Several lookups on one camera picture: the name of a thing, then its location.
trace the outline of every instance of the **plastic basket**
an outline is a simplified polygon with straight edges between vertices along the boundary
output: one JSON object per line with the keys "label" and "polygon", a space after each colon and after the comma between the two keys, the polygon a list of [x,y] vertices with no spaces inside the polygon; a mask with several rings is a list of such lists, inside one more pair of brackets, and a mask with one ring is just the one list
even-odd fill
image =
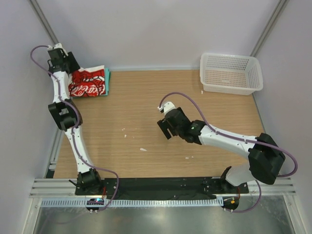
{"label": "plastic basket", "polygon": [[263,88],[259,61],[249,56],[203,54],[200,81],[209,92],[249,95]]}

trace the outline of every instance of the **perforated basket bottom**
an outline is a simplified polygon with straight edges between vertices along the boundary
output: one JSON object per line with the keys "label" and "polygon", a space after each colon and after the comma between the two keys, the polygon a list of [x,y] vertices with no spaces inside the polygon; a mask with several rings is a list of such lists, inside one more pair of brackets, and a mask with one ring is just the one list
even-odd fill
{"label": "perforated basket bottom", "polygon": [[247,88],[246,75],[241,72],[206,70],[205,83]]}

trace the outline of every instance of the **white cable carrier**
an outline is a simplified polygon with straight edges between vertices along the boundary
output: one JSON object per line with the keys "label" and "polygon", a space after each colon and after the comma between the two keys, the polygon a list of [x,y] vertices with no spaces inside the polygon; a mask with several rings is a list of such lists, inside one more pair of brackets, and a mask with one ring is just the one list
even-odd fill
{"label": "white cable carrier", "polygon": [[[43,198],[41,207],[103,207],[109,200],[105,199],[101,205],[87,205],[89,198]],[[146,201],[146,200],[113,200],[109,207],[198,207],[198,206],[223,206],[223,198],[217,197],[213,200],[168,200],[168,201]]]}

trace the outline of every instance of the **table surface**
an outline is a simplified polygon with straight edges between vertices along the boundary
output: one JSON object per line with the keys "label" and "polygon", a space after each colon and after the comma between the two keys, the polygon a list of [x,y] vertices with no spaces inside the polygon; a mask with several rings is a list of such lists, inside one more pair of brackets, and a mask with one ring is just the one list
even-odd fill
{"label": "table surface", "polygon": [[[253,97],[203,92],[198,70],[112,72],[106,97],[74,99],[83,117],[83,138],[94,165],[120,177],[220,176],[246,160],[213,146],[190,144],[178,136],[167,140],[157,121],[160,100],[169,92],[189,95],[215,127],[258,136],[263,130]],[[192,121],[201,119],[184,97],[166,100]],[[114,177],[99,172],[101,177]],[[63,138],[54,178],[76,178],[73,151]]]}

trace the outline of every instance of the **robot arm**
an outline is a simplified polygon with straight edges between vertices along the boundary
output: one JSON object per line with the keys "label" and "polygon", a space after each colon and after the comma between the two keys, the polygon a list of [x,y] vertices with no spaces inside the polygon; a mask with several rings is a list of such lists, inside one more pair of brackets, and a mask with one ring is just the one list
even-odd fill
{"label": "robot arm", "polygon": [[[50,104],[48,108],[58,128],[65,132],[74,152],[78,178],[77,184],[71,182],[84,192],[89,191],[96,194],[102,190],[103,185],[96,169],[86,165],[81,160],[82,158],[89,165],[93,166],[82,137],[82,117],[79,110],[70,99],[68,90],[68,85],[70,83],[69,75],[80,69],[80,66],[76,62],[73,54],[71,52],[67,53],[60,43],[53,47],[49,46],[48,53],[51,58],[48,61],[49,72],[53,74],[52,80],[54,86],[53,103]],[[78,117],[75,110],[69,105],[66,105],[63,101],[75,107],[79,114],[79,123],[77,123]]]}
{"label": "robot arm", "polygon": [[[235,137],[238,137],[276,145],[269,135],[262,133],[259,137],[245,136],[212,126],[217,130],[214,132],[204,121],[189,121],[182,109],[180,107],[176,108],[172,102],[166,102],[158,109],[165,114],[165,118],[158,121],[158,125],[167,139],[171,138],[171,134],[172,136],[179,135],[188,143],[216,146],[241,155],[248,160],[245,164],[228,167],[224,171],[220,179],[224,180],[225,187],[236,187],[244,182],[256,179],[266,184],[274,184],[284,163],[285,156],[269,147],[235,140]],[[222,136],[217,132],[226,133],[233,138]]]}

